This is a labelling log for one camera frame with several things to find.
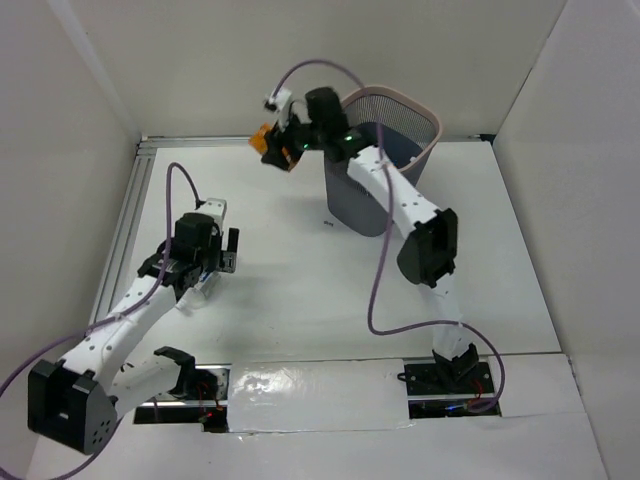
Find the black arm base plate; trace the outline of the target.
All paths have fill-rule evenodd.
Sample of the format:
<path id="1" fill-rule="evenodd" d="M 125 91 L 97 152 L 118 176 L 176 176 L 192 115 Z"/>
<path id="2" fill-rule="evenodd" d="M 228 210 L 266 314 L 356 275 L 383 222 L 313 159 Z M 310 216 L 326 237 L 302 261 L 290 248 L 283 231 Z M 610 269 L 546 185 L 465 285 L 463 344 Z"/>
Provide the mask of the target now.
<path id="1" fill-rule="evenodd" d="M 498 404 L 491 409 L 474 413 L 470 404 L 489 403 L 495 386 L 489 364 L 481 361 L 458 383 L 446 384 L 437 376 L 434 362 L 406 363 L 396 378 L 406 387 L 409 418 L 461 418 L 467 416 L 499 416 Z"/>

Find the orange juice bottle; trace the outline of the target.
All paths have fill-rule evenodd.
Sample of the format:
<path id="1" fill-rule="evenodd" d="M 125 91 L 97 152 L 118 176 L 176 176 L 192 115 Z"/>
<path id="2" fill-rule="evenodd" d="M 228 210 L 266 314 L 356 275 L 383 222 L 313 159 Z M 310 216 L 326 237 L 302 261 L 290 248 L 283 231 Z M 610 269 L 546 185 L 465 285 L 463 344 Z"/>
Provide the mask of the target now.
<path id="1" fill-rule="evenodd" d="M 279 170 L 291 171 L 301 158 L 298 150 L 286 144 L 284 134 L 276 125 L 263 124 L 248 143 L 261 156 L 263 164 Z"/>

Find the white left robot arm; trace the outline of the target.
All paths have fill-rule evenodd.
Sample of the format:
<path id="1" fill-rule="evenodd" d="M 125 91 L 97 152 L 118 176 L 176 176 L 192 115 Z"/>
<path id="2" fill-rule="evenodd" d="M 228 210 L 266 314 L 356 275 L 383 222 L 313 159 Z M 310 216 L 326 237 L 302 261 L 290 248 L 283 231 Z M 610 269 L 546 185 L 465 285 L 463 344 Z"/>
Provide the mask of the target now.
<path id="1" fill-rule="evenodd" d="M 239 231 L 225 230 L 227 205 L 210 199 L 180 217 L 170 252 L 157 251 L 115 307 L 115 322 L 87 334 L 58 361 L 38 361 L 28 375 L 27 426 L 85 455 L 97 453 L 129 411 L 158 395 L 184 399 L 214 375 L 193 355 L 161 346 L 138 363 L 129 355 L 151 327 L 204 278 L 236 268 Z"/>

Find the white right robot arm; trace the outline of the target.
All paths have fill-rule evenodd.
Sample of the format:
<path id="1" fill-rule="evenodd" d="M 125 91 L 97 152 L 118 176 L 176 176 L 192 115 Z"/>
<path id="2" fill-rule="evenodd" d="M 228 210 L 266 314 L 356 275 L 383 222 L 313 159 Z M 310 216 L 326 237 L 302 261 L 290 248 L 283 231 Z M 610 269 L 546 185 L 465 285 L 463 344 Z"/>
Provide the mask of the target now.
<path id="1" fill-rule="evenodd" d="M 306 93 L 308 119 L 294 112 L 294 96 L 279 88 L 265 100 L 276 114 L 249 140 L 264 164 L 291 171 L 308 151 L 324 155 L 329 212 L 366 237 L 399 231 L 396 263 L 402 275 L 429 295 L 444 325 L 432 344 L 434 371 L 420 383 L 457 393 L 478 364 L 475 345 L 458 322 L 453 293 L 458 216 L 428 201 L 416 189 L 441 123 L 427 107 L 383 86 L 339 98 L 331 87 Z"/>

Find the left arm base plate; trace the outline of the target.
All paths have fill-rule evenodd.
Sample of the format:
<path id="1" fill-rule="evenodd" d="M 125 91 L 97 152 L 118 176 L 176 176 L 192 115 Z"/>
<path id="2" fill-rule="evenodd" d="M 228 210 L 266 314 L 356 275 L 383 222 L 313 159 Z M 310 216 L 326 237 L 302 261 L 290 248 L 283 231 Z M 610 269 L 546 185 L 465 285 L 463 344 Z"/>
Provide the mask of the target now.
<path id="1" fill-rule="evenodd" d="M 196 366 L 195 380 L 185 393 L 164 393 L 137 407 L 135 425 L 199 426 L 202 432 L 227 433 L 229 365 Z"/>

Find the white-cap Aquafina water bottle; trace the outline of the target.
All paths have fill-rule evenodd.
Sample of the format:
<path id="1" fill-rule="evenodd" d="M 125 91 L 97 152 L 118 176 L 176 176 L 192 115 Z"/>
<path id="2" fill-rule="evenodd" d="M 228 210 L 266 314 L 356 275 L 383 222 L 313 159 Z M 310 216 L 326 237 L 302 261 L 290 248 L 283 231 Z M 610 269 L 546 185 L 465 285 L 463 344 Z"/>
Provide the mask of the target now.
<path id="1" fill-rule="evenodd" d="M 204 307 L 219 281 L 218 272 L 203 273 L 198 282 L 187 289 L 176 304 L 180 311 L 193 311 Z"/>

